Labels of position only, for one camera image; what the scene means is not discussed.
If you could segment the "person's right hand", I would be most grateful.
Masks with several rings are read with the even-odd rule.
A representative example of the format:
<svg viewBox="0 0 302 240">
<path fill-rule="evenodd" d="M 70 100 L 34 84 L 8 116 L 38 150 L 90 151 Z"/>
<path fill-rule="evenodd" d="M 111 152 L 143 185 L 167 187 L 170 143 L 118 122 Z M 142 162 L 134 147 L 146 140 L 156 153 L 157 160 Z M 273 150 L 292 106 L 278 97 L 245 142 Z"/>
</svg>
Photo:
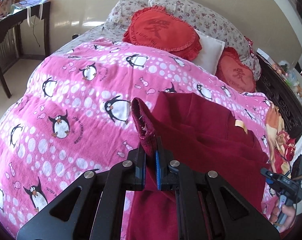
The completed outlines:
<svg viewBox="0 0 302 240">
<path fill-rule="evenodd" d="M 293 206 L 282 205 L 281 209 L 279 209 L 278 206 L 275 206 L 270 215 L 269 222 L 271 224 L 277 223 L 280 214 L 286 216 L 286 220 L 280 223 L 279 226 L 279 233 L 283 233 L 293 226 L 296 216 L 296 210 Z"/>
</svg>

